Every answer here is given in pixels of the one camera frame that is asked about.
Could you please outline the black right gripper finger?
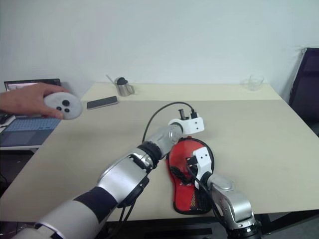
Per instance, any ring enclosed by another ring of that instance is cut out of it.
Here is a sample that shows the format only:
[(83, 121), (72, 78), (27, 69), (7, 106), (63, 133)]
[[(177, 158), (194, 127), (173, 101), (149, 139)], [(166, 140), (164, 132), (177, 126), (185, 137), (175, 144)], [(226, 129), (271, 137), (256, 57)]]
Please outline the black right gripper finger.
[(175, 166), (171, 166), (170, 171), (179, 180), (191, 180), (190, 177), (187, 177), (179, 168)]

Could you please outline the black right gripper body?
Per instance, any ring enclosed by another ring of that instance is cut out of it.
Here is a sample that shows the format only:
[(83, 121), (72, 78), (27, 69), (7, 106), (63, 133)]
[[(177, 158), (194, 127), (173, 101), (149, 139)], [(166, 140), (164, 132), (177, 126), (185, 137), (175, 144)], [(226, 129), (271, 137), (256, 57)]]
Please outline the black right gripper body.
[(196, 156), (186, 158), (186, 169), (189, 172), (189, 174), (196, 175), (198, 173), (197, 164), (198, 161)]

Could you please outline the person's bare hand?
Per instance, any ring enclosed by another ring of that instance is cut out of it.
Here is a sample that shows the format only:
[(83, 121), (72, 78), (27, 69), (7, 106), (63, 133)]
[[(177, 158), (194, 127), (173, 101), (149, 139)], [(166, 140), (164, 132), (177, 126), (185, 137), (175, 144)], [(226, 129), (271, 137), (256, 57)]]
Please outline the person's bare hand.
[(0, 111), (24, 116), (42, 115), (61, 120), (63, 113), (44, 103), (44, 97), (58, 92), (68, 93), (69, 91), (61, 86), (37, 83), (4, 92), (0, 94)]

